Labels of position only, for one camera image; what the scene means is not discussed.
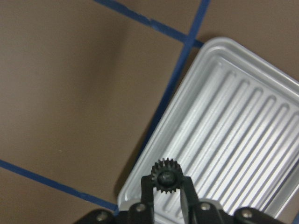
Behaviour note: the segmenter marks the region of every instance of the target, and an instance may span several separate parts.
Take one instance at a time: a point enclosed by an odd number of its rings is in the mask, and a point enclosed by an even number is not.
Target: small spur gear
[[[157,190],[173,192],[179,189],[183,180],[183,172],[178,162],[169,158],[155,162],[151,170],[151,180]]]

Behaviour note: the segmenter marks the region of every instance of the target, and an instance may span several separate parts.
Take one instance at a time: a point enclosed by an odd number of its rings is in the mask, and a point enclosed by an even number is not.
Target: silver tray
[[[251,206],[277,217],[299,186],[299,84],[228,38],[200,50],[119,196],[162,158],[191,176],[199,198],[232,214]],[[155,192],[156,223],[184,223],[179,192]]]

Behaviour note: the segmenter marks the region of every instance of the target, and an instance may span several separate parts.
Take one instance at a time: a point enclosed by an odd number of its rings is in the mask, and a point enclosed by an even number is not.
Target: gear teeth
[[[176,182],[171,186],[163,186],[158,181],[159,175],[165,171],[171,171],[176,176]],[[171,193],[173,191],[176,191],[176,189],[179,189],[179,186],[183,180],[183,172],[181,166],[173,159],[170,160],[169,158],[163,158],[158,162],[155,162],[154,166],[152,167],[151,180],[153,186],[161,192],[165,192],[167,194],[168,192]]]

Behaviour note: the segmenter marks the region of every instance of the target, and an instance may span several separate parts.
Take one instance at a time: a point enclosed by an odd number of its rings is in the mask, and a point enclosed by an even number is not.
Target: aluminum tray
[[[230,214],[277,217],[299,186],[299,84],[228,38],[200,50],[119,196],[139,200],[141,176],[173,158],[200,198]],[[156,223],[184,223],[179,193],[155,192]]]

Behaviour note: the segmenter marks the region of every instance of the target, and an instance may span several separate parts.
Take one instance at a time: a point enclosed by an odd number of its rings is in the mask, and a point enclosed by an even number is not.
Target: black gear
[[[183,180],[183,172],[178,162],[162,159],[155,162],[151,170],[151,180],[157,190],[166,193],[176,191]]]

